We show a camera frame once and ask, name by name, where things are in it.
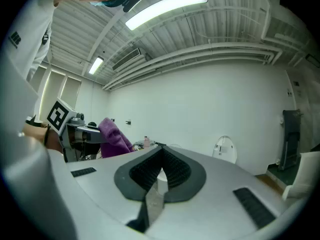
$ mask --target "bottle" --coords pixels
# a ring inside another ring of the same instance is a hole
[[[150,147],[150,139],[147,136],[144,136],[144,148]]]

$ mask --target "ceiling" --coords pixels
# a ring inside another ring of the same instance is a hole
[[[125,25],[158,1],[142,0],[128,13],[123,13],[122,7],[62,2],[53,15],[51,56],[46,60],[50,58],[52,65],[105,85],[115,75],[112,66],[135,48],[143,48],[156,59],[207,44],[264,44],[283,51],[276,63],[292,66],[308,53],[319,54],[303,22],[280,6],[279,0],[270,0],[271,7],[267,0],[208,0],[167,12],[133,31]],[[91,75],[88,72],[97,56],[104,62]]]

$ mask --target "purple towel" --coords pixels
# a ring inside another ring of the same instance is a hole
[[[103,138],[107,141],[107,143],[100,144],[103,158],[110,158],[133,152],[133,145],[109,118],[103,119],[98,128]]]

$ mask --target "wooden floor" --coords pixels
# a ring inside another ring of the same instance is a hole
[[[283,189],[277,185],[268,175],[261,174],[256,176],[260,181],[262,181],[264,184],[268,185],[270,188],[272,188],[275,192],[277,192],[279,195],[282,196]]]

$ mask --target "ceiling light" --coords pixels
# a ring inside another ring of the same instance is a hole
[[[89,74],[93,75],[93,74],[96,72],[96,70],[99,68],[99,66],[101,65],[101,63],[102,63],[103,61],[104,61],[103,58],[97,57],[97,58],[95,59],[95,62],[94,62],[93,65],[92,65],[92,67],[91,67],[90,70],[89,70]]]
[[[146,23],[147,21],[166,12],[184,6],[206,3],[207,1],[208,0],[162,0],[142,10],[129,19],[125,24],[129,29],[134,30],[143,23]]]

